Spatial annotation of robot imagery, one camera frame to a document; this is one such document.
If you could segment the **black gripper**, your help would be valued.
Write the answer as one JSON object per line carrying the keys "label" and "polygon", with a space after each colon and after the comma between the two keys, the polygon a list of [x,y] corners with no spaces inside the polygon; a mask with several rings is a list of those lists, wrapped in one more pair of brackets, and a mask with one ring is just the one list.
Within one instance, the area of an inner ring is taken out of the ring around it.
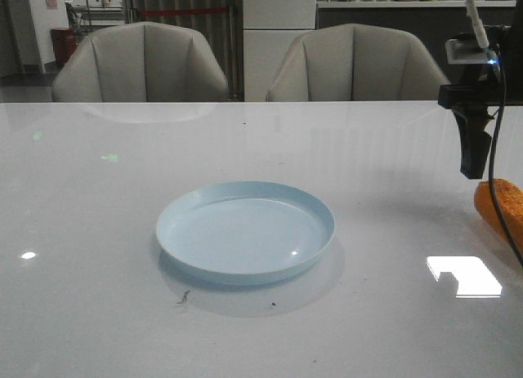
{"label": "black gripper", "polygon": [[[489,44],[499,57],[497,65],[459,64],[464,67],[458,82],[440,88],[439,103],[445,108],[460,103],[522,104],[522,27],[489,26]],[[486,106],[452,108],[461,146],[460,171],[468,179],[481,179],[492,137],[485,131],[493,120]]]}

